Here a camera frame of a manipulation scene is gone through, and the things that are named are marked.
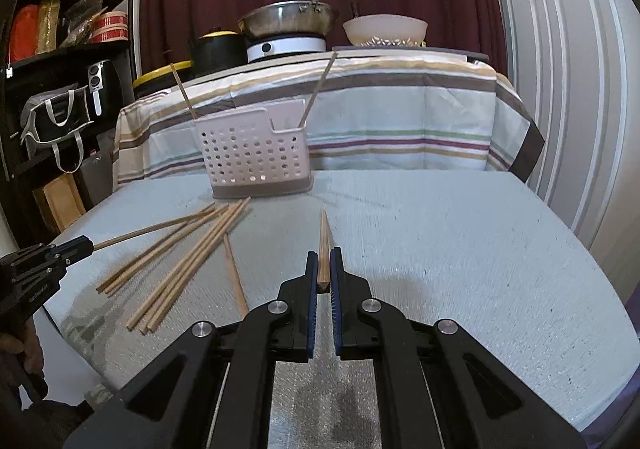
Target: frying pan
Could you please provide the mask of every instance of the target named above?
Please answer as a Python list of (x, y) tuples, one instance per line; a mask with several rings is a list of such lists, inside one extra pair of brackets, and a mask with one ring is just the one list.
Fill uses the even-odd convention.
[(320, 0), (290, 0), (256, 8), (240, 19), (238, 26), (250, 40), (287, 34), (325, 36), (337, 17), (338, 11)]

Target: black pot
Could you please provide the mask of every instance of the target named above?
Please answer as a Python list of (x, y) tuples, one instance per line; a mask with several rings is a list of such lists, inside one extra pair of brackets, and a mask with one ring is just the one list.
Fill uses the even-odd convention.
[(247, 64), (244, 37), (236, 32), (213, 32), (190, 40), (191, 72), (194, 77)]

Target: white cabinet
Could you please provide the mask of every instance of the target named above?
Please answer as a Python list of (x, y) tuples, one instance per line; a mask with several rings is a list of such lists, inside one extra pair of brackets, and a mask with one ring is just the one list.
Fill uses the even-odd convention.
[(529, 186), (588, 248), (609, 202), (624, 111), (612, 0), (500, 0), (510, 78), (545, 138)]

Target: chopstick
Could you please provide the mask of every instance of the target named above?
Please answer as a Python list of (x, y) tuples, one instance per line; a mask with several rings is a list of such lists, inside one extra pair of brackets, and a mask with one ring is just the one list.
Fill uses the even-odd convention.
[(182, 293), (182, 290), (186, 287), (187, 283), (191, 280), (191, 277), (193, 277), (193, 275), (202, 266), (204, 261), (215, 250), (220, 240), (222, 239), (222, 236), (226, 234), (228, 229), (235, 222), (236, 218), (249, 204), (249, 201), (251, 201), (251, 198), (247, 198), (246, 200), (242, 201), (242, 203), (236, 207), (228, 220), (226, 220), (226, 222), (222, 226), (220, 226), (219, 231), (216, 232), (215, 235), (213, 235), (213, 231), (211, 231), (211, 233), (207, 235), (207, 242), (204, 245), (204, 248), (197, 253), (195, 258), (191, 259), (190, 264), (178, 276), (178, 280), (175, 281), (174, 287), (170, 290), (170, 292), (160, 305), (158, 311), (156, 311), (153, 317), (151, 317), (148, 325), (146, 326), (146, 329), (148, 331), (155, 332), (158, 329), (159, 324), (169, 313), (169, 310), (171, 310), (171, 307), (174, 305), (175, 301), (178, 299), (178, 296)]
[[(226, 210), (227, 213), (229, 212), (233, 212), (233, 209), (235, 208), (235, 206), (232, 206), (231, 208), (228, 208)], [(225, 220), (225, 216), (223, 215), (222, 218), (220, 218), (213, 226), (212, 228), (216, 228), (218, 226), (220, 226), (220, 223), (223, 222), (223, 220)], [(197, 251), (197, 249), (202, 247), (203, 241), (204, 239), (207, 237), (207, 235), (209, 234), (209, 231), (207, 231), (207, 233), (203, 236), (203, 238), (200, 238), (196, 244), (194, 245), (194, 247), (191, 249), (190, 253), (185, 255), (179, 262), (177, 265), (175, 265), (170, 271), (169, 273), (164, 277), (164, 279), (162, 279), (162, 281), (158, 284), (158, 286), (156, 287), (156, 289), (151, 293), (151, 295), (149, 295), (149, 297), (146, 298), (145, 302), (143, 302), (142, 305), (140, 305), (140, 307), (133, 313), (133, 315), (129, 318), (129, 321), (127, 321), (126, 323), (126, 327), (129, 331), (132, 331), (133, 328), (136, 327), (136, 324), (138, 324), (140, 322), (140, 320), (145, 316), (145, 314), (147, 313), (147, 311), (149, 310), (149, 308), (152, 308), (152, 311), (150, 312), (150, 315), (153, 315), (155, 313), (155, 311), (158, 309), (158, 307), (154, 307), (154, 305), (156, 305), (158, 298), (160, 297), (160, 295), (162, 294), (162, 292), (164, 291), (164, 289), (167, 287), (167, 285), (169, 285), (169, 283), (172, 282), (175, 274), (178, 272), (178, 270), (180, 270), (183, 266), (183, 264), (185, 263), (185, 260), (188, 258), (188, 256), (191, 254), (191, 252)], [(141, 331), (145, 331), (146, 330), (146, 325), (143, 326), (143, 328), (141, 329)]]
[(178, 75), (178, 72), (175, 70), (175, 66), (173, 63), (169, 63), (169, 66), (171, 67), (171, 71), (174, 74), (174, 79), (175, 82), (177, 82), (178, 87), (180, 88), (180, 91), (182, 92), (182, 97), (184, 98), (184, 103), (187, 105), (187, 108), (189, 108), (189, 111), (191, 113), (191, 118), (193, 120), (197, 120), (198, 116), (196, 115), (196, 111), (195, 109), (193, 109), (193, 106), (191, 106), (191, 101), (189, 100), (189, 97), (187, 96), (187, 92), (184, 89), (184, 86), (182, 85), (182, 81), (180, 80), (180, 76)]
[(222, 212), (226, 210), (226, 207), (220, 207), (220, 209), (211, 209), (209, 213), (203, 217), (197, 219), (195, 222), (184, 223), (177, 230), (170, 232), (164, 238), (157, 241), (151, 247), (146, 249), (142, 254), (135, 257), (124, 267), (119, 269), (113, 275), (108, 277), (96, 288), (98, 292), (106, 292), (108, 295), (112, 295), (118, 288), (124, 285), (134, 274), (139, 272), (145, 265), (151, 260), (155, 259), (161, 254), (164, 254), (168, 249), (174, 246), (178, 241), (190, 235), (193, 231), (198, 229), (204, 223), (209, 222)]
[(236, 260), (234, 254), (231, 251), (231, 243), (229, 242), (229, 235), (225, 234), (223, 241), (225, 242), (225, 255), (226, 255), (226, 269), (229, 273), (229, 279), (234, 286), (234, 294), (236, 295), (236, 304), (242, 319), (249, 313), (249, 306), (246, 303), (246, 296), (242, 289), (242, 283), (240, 281), (240, 274), (238, 273), (238, 267), (236, 267)]
[(331, 55), (331, 58), (329, 59), (329, 62), (327, 63), (326, 68), (324, 69), (324, 72), (322, 72), (320, 79), (316, 83), (314, 92), (312, 93), (311, 98), (309, 99), (309, 103), (306, 105), (305, 112), (302, 114), (302, 118), (300, 118), (300, 122), (298, 122), (298, 127), (302, 127), (305, 124), (305, 120), (309, 114), (309, 111), (311, 111), (311, 106), (314, 105), (314, 102), (316, 101), (316, 96), (318, 96), (318, 92), (320, 91), (320, 88), (324, 84), (324, 80), (326, 79), (326, 76), (329, 74), (329, 70), (331, 69), (331, 66), (334, 65), (334, 61), (336, 57), (338, 57), (338, 52), (334, 52)]
[[(211, 212), (214, 208), (215, 204), (209, 204), (206, 207), (204, 207), (204, 209), (202, 209), (200, 212)], [(136, 256), (134, 259), (132, 259), (131, 261), (129, 261), (128, 263), (126, 263), (123, 267), (121, 267), (119, 270), (117, 270), (116, 272), (114, 272), (113, 274), (111, 274), (110, 276), (108, 276), (107, 278), (105, 278), (100, 285), (98, 285), (95, 289), (98, 291), (98, 293), (101, 293), (105, 290), (105, 288), (107, 288), (107, 286), (109, 286), (124, 270), (128, 269), (129, 267), (131, 267), (135, 262), (137, 262), (137, 260), (139, 260), (143, 255), (148, 254), (149, 252), (151, 252), (153, 249), (159, 247), (160, 245), (162, 245), (165, 241), (167, 241), (169, 238), (171, 238), (171, 236), (173, 236), (174, 234), (177, 234), (179, 231), (184, 230), (187, 226), (189, 225), (188, 222), (183, 223), (180, 227), (177, 227), (175, 230), (167, 233), (166, 235), (162, 236), (162, 238), (158, 239), (158, 241), (156, 241), (154, 244), (152, 244), (150, 247), (148, 247), (148, 249), (146, 249), (145, 252), (143, 252), (142, 254)]]
[[(227, 208), (226, 213), (219, 220), (217, 220), (214, 225), (212, 225), (212, 227), (204, 234), (204, 236), (202, 236), (202, 238), (200, 238), (196, 242), (196, 244), (191, 248), (191, 250), (185, 256), (183, 256), (180, 259), (180, 261), (164, 277), (164, 279), (162, 279), (162, 281), (158, 284), (156, 289), (151, 293), (151, 295), (149, 295), (149, 297), (146, 298), (145, 302), (143, 302), (143, 304), (140, 305), (140, 307), (133, 313), (133, 315), (129, 318), (129, 321), (127, 321), (126, 327), (129, 331), (133, 330), (133, 328), (136, 327), (136, 324), (138, 324), (140, 320), (145, 316), (145, 314), (147, 314), (149, 308), (151, 308), (151, 311), (148, 313), (149, 317), (154, 315), (156, 310), (158, 310), (159, 302), (161, 302), (161, 300), (159, 301), (158, 298), (163, 294), (163, 292), (169, 285), (172, 285), (177, 273), (180, 272), (183, 269), (183, 267), (187, 264), (188, 260), (190, 259), (190, 256), (193, 255), (194, 252), (197, 252), (199, 249), (202, 248), (204, 242), (207, 239), (207, 236), (209, 236), (209, 233), (212, 230), (217, 230), (218, 228), (220, 228), (220, 225), (225, 223), (225, 220), (228, 218), (228, 216), (230, 216), (230, 212), (233, 212), (238, 205), (239, 204), (236, 204)], [(142, 333), (145, 333), (146, 325), (143, 325), (140, 328), (140, 331)]]
[(165, 243), (163, 243), (160, 247), (153, 249), (148, 252), (145, 251), (143, 255), (138, 256), (138, 260), (128, 267), (126, 270), (122, 271), (122, 273), (118, 276), (118, 278), (111, 283), (107, 288), (104, 289), (104, 292), (110, 297), (112, 296), (118, 289), (120, 289), (129, 279), (131, 279), (134, 275), (136, 275), (140, 270), (142, 270), (148, 263), (152, 260), (156, 259), (159, 255), (164, 254), (164, 252), (168, 251), (172, 246), (174, 246), (178, 241), (184, 239), (186, 236), (190, 235), (196, 229), (199, 229), (204, 223), (209, 222), (222, 212), (224, 212), (226, 207), (220, 207), (220, 209), (214, 210), (209, 214), (206, 214), (196, 222), (193, 222), (187, 225), (184, 229), (179, 232), (176, 232), (167, 239)]
[(181, 218), (175, 218), (173, 220), (167, 220), (162, 223), (156, 223), (156, 225), (149, 225), (144, 229), (138, 229), (133, 231), (132, 233), (123, 234), (121, 236), (116, 236), (115, 238), (107, 239), (106, 241), (102, 241), (97, 245), (94, 245), (94, 252), (99, 251), (100, 249), (104, 249), (105, 247), (110, 247), (111, 245), (116, 245), (121, 241), (126, 241), (127, 239), (137, 238), (138, 236), (142, 236), (144, 234), (152, 233), (155, 231), (159, 231), (161, 229), (165, 229), (172, 225), (178, 225), (179, 223), (190, 222), (191, 220), (195, 220), (196, 218), (201, 218), (207, 214), (206, 210), (201, 210), (200, 212), (196, 212), (194, 214), (189, 214), (188, 216), (183, 216)]
[(318, 249), (318, 293), (329, 292), (331, 275), (329, 270), (329, 254), (331, 251), (331, 229), (324, 207), (320, 211), (320, 248)]

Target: table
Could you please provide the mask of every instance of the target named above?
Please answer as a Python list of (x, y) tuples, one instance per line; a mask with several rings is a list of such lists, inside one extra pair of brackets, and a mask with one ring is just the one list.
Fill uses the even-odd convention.
[[(205, 175), (128, 184), (58, 241), (102, 241), (194, 211), (211, 200)], [(408, 318), (449, 317), (577, 429), (596, 418), (640, 363), (635, 331), (609, 281), (566, 226), (512, 174), (476, 171), (317, 172), (311, 192), (255, 199), (230, 239), (248, 303), (274, 299), (318, 249), (328, 212), (345, 267)], [(94, 286), (159, 233), (98, 251), (70, 267), (47, 310), (68, 342), (113, 385), (124, 385), (196, 320), (239, 320), (218, 249), (158, 332), (124, 323), (190, 238), (111, 301)], [(372, 367), (334, 357), (328, 295), (319, 298), (316, 355), (276, 369), (273, 447), (379, 445)]]

